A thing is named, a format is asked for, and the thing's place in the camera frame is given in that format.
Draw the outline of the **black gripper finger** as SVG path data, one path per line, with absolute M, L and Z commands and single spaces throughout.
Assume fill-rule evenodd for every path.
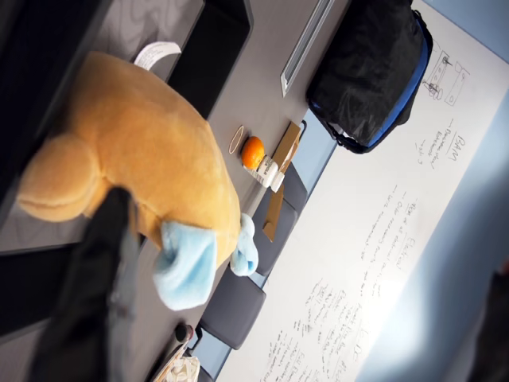
M 137 218 L 130 193 L 110 189 L 72 251 L 29 381 L 128 379 L 140 252 Z

